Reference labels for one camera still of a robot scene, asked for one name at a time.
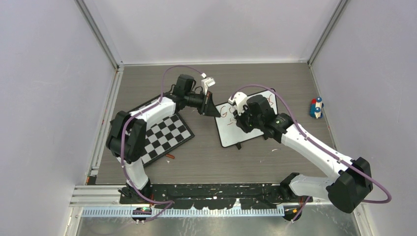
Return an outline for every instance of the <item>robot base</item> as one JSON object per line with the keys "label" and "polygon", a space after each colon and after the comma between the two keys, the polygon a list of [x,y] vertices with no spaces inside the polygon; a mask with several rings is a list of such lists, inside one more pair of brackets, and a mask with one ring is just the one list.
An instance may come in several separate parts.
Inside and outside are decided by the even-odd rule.
{"label": "robot base", "polygon": [[[119,192],[121,193],[120,199],[130,199],[132,202],[135,202],[136,204],[142,204],[146,203],[145,199],[141,198],[136,191],[129,185],[126,184],[126,187],[123,187],[122,189],[119,189]],[[147,198],[152,198],[152,185],[150,184],[150,179],[148,178],[148,182],[143,187],[140,192]]]}
{"label": "robot base", "polygon": [[[299,203],[300,197],[283,199],[282,187],[271,183],[239,184],[153,184],[150,198],[155,201],[173,200],[174,209],[230,209],[239,203],[241,209],[274,209],[281,203]],[[136,193],[121,190],[120,204],[143,204]],[[162,209],[165,205],[155,205]]]}

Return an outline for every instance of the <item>metal frame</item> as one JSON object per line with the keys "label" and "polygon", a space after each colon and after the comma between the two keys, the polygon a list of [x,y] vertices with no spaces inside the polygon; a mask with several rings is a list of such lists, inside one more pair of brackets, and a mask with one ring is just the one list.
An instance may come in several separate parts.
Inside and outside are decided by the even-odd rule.
{"label": "metal frame", "polygon": [[309,67],[313,64],[314,60],[317,57],[317,54],[321,50],[323,44],[325,43],[327,37],[333,30],[334,26],[336,25],[337,21],[339,20],[341,14],[343,13],[343,10],[345,9],[347,3],[350,0],[340,0],[339,4],[337,5],[335,11],[333,12],[333,15],[330,18],[329,23],[326,26],[325,31],[322,33],[322,36],[319,39],[319,42],[317,43],[316,47],[313,50],[313,53],[310,56],[310,59],[307,61],[307,64]]}
{"label": "metal frame", "polygon": [[[119,189],[125,185],[79,185],[75,190],[70,203],[69,220],[65,236],[75,236],[80,223],[84,207],[143,207],[144,204],[121,205],[119,204]],[[328,200],[313,198],[313,202],[307,205],[331,205]],[[284,206],[295,206],[298,203],[285,203]],[[369,215],[367,204],[361,204],[354,210],[355,219],[359,231],[364,236],[375,235],[372,219]]]}
{"label": "metal frame", "polygon": [[[316,93],[320,96],[320,97],[322,97],[322,93],[320,92],[320,89],[319,89],[319,86],[318,86],[318,84],[317,84],[317,78],[316,78],[316,75],[314,74],[314,71],[313,71],[313,67],[309,67],[309,70],[310,70],[310,74],[311,74],[311,76],[313,77],[313,82],[314,82],[314,87],[315,87],[315,89],[316,89]],[[326,116],[326,108],[324,107],[323,108],[323,117],[324,117],[324,119],[325,119],[325,121],[326,121],[326,125],[327,125],[327,127],[328,127],[328,132],[329,132],[329,134],[330,134],[330,138],[331,138],[331,142],[332,142],[332,144],[333,144],[333,149],[334,150],[337,150],[337,147],[339,146],[339,144],[337,144],[336,143],[336,140],[333,138],[333,134],[332,134],[332,132],[331,132],[331,127],[333,127],[332,125],[331,125],[331,122],[329,121],[329,119],[327,118],[327,116]]]}
{"label": "metal frame", "polygon": [[95,140],[95,147],[91,158],[88,176],[96,176],[98,174],[98,168],[100,166],[104,147],[106,145],[106,136],[110,129],[110,120],[113,115],[117,94],[119,92],[120,82],[123,77],[123,70],[124,65],[119,65],[119,70],[116,73],[115,79],[112,82],[109,94],[107,96],[106,108],[104,110],[102,124],[100,126],[98,136]]}
{"label": "metal frame", "polygon": [[90,26],[92,33],[97,38],[98,43],[100,44],[101,48],[103,49],[104,53],[106,54],[107,58],[109,59],[110,63],[115,69],[118,69],[119,63],[118,60],[116,60],[114,54],[112,53],[112,50],[110,50],[108,43],[103,37],[103,34],[101,33],[100,29],[98,28],[98,25],[96,24],[94,18],[92,17],[92,14],[87,7],[84,0],[74,0],[76,4],[78,5],[81,13],[83,14],[84,18],[87,21],[87,24]]}
{"label": "metal frame", "polygon": [[218,64],[276,64],[276,63],[307,63],[305,59],[298,60],[260,60],[260,61],[201,61],[201,62],[175,62],[175,63],[139,63],[125,64],[124,66],[154,66],[154,65],[218,65]]}

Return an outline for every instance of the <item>gray table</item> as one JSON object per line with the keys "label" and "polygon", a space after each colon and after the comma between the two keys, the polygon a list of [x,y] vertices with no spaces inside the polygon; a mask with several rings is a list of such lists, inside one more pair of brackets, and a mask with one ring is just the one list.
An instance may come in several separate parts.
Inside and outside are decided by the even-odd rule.
{"label": "gray table", "polygon": [[[310,133],[331,146],[325,120],[313,119],[308,115],[311,99],[317,93],[307,64],[219,64],[194,67],[216,80],[216,85],[210,88],[215,104],[226,102],[233,91],[246,84],[258,83],[276,89],[286,99],[298,121]],[[168,66],[126,67],[114,115],[158,95],[166,68]],[[198,74],[187,68],[175,68],[167,74],[166,91],[181,73],[200,80]],[[257,91],[260,90],[244,90],[247,94]],[[278,103],[278,109],[286,112],[281,103]],[[200,116],[193,108],[185,108],[180,114],[196,137],[171,153],[176,157],[175,160],[163,157],[145,168],[154,183],[280,182],[291,172],[324,176],[300,154],[274,140],[265,141],[259,137],[243,143],[241,150],[236,147],[222,148],[214,118]],[[103,154],[97,183],[125,183],[120,164],[107,149]]]}

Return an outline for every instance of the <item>whiteboard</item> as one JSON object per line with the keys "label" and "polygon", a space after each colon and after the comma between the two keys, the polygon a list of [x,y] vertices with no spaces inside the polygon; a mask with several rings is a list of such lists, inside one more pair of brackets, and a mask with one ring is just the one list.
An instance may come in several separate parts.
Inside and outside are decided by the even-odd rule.
{"label": "whiteboard", "polygon": [[[278,112],[276,97],[270,91],[263,91],[254,93],[248,97],[253,97],[255,95],[262,95],[268,99],[269,104],[274,109],[275,114]],[[223,103],[216,106],[217,110],[220,112],[221,117],[215,118],[217,131],[219,133],[220,143],[222,147],[227,148],[232,145],[247,141],[263,135],[264,133],[259,129],[254,129],[250,133],[243,132],[239,127],[236,126],[236,120],[233,117],[233,112],[236,107],[230,105],[229,103]]]}

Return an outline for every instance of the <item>white wall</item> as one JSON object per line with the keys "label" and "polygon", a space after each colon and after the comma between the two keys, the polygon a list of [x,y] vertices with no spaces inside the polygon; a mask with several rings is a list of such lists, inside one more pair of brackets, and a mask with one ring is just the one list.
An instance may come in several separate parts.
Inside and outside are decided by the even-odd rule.
{"label": "white wall", "polygon": [[414,0],[350,1],[313,64],[336,145],[392,193],[371,206],[384,236],[417,230],[416,10]]}
{"label": "white wall", "polygon": [[135,64],[307,60],[339,0],[86,2],[123,62]]}
{"label": "white wall", "polygon": [[0,34],[0,235],[60,236],[114,70],[71,0],[2,0]]}

